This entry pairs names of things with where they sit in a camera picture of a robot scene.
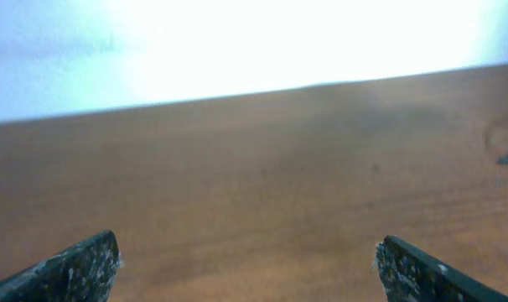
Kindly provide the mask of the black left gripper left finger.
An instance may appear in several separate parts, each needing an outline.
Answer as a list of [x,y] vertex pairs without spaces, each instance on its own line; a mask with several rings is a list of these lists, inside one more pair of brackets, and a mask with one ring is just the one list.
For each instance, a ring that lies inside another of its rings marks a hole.
[[98,232],[1,280],[0,302],[106,302],[120,264],[114,232]]

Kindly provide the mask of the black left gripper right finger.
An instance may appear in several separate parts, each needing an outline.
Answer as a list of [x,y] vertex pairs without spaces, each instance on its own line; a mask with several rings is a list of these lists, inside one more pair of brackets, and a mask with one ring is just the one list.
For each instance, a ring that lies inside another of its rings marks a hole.
[[376,244],[373,267],[388,302],[508,302],[507,295],[397,236]]

